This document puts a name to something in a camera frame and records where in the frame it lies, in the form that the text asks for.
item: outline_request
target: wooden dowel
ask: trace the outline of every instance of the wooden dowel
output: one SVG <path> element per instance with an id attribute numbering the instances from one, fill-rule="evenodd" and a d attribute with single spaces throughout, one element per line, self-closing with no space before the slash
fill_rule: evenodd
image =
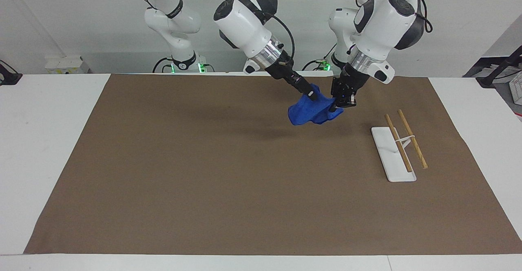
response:
<path id="1" fill-rule="evenodd" d="M 408 124 L 408 121 L 406 120 L 406 117 L 404 116 L 404 113 L 402 110 L 397 111 L 399 113 L 400 118 L 403 120 L 404 127 L 406 128 L 406 132 L 408 133 L 408 136 L 414 135 L 414 132 L 411 131 L 411 127 Z M 415 147 L 415 152 L 417 152 L 417 156 L 419 157 L 419 160 L 421 161 L 422 168 L 427 169 L 427 163 L 424 158 L 424 155 L 422 154 L 421 148 L 419 146 L 419 143 L 417 143 L 417 139 L 415 137 L 411 138 L 411 142 L 413 143 Z"/>
<path id="2" fill-rule="evenodd" d="M 408 158 L 406 157 L 406 152 L 404 151 L 403 145 L 399 140 L 399 135 L 397 135 L 397 132 L 395 131 L 395 128 L 393 127 L 392 120 L 390 119 L 390 115 L 386 114 L 386 122 L 388 122 L 388 126 L 391 130 L 391 134 L 393 135 L 393 138 L 395 139 L 395 144 L 397 145 L 397 148 L 399 149 L 400 157 L 403 158 L 404 165 L 406 166 L 406 170 L 408 172 L 413 172 L 414 169 L 412 169 L 410 162 L 408 161 Z"/>

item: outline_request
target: white wall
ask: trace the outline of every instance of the white wall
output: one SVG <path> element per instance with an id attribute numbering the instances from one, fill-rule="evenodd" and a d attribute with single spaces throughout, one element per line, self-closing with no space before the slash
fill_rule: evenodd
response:
<path id="1" fill-rule="evenodd" d="M 508 57 L 522 45 L 522 16 L 520 16 L 493 46 L 484 54 L 484 57 Z"/>
<path id="2" fill-rule="evenodd" d="M 217 35 L 212 21 L 223 0 L 184 0 L 203 17 L 196 48 L 218 71 L 242 69 L 245 57 Z M 25 73 L 44 72 L 43 56 L 59 52 L 43 31 L 29 24 L 27 14 L 10 0 L 0 0 L 0 57 Z M 166 43 L 143 21 L 142 0 L 23 0 L 60 49 L 82 55 L 95 72 L 149 72 L 168 55 Z M 416 46 L 390 54 L 403 76 L 462 76 L 511 23 L 520 16 L 522 0 L 427 0 L 435 31 Z M 354 7 L 354 0 L 279 0 L 278 16 L 292 29 L 296 65 L 321 58 L 335 42 L 328 15 L 336 7 Z M 286 42 L 276 23 L 268 28 Z"/>

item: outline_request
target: white keyboard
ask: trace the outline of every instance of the white keyboard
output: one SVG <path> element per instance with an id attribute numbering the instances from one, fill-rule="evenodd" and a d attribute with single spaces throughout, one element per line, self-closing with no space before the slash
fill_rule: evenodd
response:
<path id="1" fill-rule="evenodd" d="M 522 72 L 509 83 L 515 104 L 522 106 Z"/>

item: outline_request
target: green light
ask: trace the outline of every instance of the green light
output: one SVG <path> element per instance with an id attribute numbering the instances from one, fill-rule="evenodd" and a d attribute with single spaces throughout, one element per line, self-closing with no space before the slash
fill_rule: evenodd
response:
<path id="1" fill-rule="evenodd" d="M 199 72 L 200 73 L 207 72 L 207 69 L 201 63 L 197 63 L 197 66 L 199 67 Z"/>

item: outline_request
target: black stand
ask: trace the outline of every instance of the black stand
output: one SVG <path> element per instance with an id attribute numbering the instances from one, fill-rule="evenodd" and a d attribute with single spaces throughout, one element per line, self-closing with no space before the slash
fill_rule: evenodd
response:
<path id="1" fill-rule="evenodd" d="M 507 58 L 504 62 L 502 62 L 488 77 L 479 77 L 477 78 L 478 83 L 481 87 L 485 89 L 494 89 L 493 80 L 502 73 L 502 71 L 506 70 L 509 65 L 515 63 L 517 59 L 522 55 L 522 46 L 520 46 L 509 58 Z"/>
<path id="2" fill-rule="evenodd" d="M 9 72 L 2 64 L 0 64 L 0 73 L 4 76 L 4 80 L 0 81 L 0 85 L 15 85 L 22 78 L 22 74 Z"/>

